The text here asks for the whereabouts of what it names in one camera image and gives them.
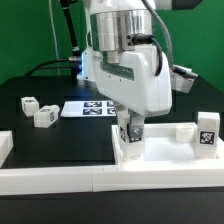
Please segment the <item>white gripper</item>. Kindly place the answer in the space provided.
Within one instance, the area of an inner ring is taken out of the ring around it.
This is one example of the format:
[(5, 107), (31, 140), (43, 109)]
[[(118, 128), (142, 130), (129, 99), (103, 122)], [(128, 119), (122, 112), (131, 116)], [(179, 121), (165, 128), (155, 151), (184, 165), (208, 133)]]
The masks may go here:
[(165, 115), (171, 109), (171, 82), (165, 54), (162, 54), (162, 62), (162, 70), (156, 76), (159, 60), (153, 45), (137, 45), (134, 51), (122, 52), (119, 64), (104, 62), (100, 52), (93, 54), (99, 92), (132, 110), (129, 120), (131, 141), (142, 138), (144, 117)]

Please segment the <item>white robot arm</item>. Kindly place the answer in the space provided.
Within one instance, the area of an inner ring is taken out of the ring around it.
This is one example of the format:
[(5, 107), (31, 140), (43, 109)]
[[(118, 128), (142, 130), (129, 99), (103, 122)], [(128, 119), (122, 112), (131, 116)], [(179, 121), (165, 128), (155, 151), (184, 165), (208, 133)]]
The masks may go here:
[(121, 136), (143, 138), (144, 119), (166, 115), (172, 91), (188, 91), (197, 75), (173, 63), (159, 10), (189, 10), (203, 0), (82, 0), (87, 22), (84, 62), (99, 92), (112, 99)]

